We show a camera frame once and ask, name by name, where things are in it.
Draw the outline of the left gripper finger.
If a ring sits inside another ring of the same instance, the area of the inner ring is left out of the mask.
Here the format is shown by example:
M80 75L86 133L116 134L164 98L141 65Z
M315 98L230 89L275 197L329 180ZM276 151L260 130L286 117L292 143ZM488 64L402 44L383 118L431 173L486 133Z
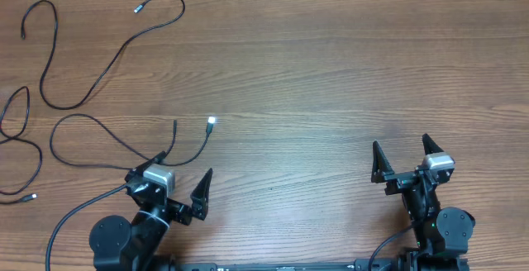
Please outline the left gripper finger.
M130 169L127 172L127 175L125 177L125 180L132 180L134 177L142 177L143 173L152 165L152 164L159 164L161 163L165 157L167 156L167 153L165 151L162 151L158 153L154 158L148 159L143 164L140 164L139 166Z
M192 191L190 197L192 200L193 216L204 221L208 214L209 192L213 176L213 169L209 169Z

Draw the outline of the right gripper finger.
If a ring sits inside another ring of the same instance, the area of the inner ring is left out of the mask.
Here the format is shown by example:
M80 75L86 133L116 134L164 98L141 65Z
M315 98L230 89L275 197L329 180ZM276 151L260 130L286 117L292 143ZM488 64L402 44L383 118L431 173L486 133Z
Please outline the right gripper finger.
M372 183L383 183L387 181L387 177L393 175L393 168L389 164L387 157L378 141L374 141L373 148L373 167L371 172Z
M422 135L422 144L425 155L443 152L443 149L427 133Z

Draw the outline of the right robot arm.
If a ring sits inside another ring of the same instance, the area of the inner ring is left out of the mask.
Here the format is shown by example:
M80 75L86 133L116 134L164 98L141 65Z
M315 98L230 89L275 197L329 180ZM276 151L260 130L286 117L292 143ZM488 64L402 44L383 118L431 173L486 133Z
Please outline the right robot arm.
M425 157L414 170L396 173L378 141L372 144L371 181L384 183L386 195L399 194L410 225L384 240L369 257L368 270L468 270L461 256L469 249L476 221L458 207L441 207L436 189L450 181L455 160L427 134L422 135ZM413 231L417 246L406 248L388 264L377 258L388 244Z

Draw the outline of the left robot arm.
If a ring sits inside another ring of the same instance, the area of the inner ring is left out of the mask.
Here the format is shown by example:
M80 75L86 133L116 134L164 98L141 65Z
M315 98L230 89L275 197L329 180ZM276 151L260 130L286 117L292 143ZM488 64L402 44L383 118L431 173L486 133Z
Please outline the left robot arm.
M132 221L123 216L106 216L92 228L89 245L97 270L179 270L172 255L156 251L173 221L188 226L192 219L204 220L208 213L213 170L209 169L190 197L191 205L171 198L175 170L162 165L164 151L130 169L125 177L126 194L139 211Z

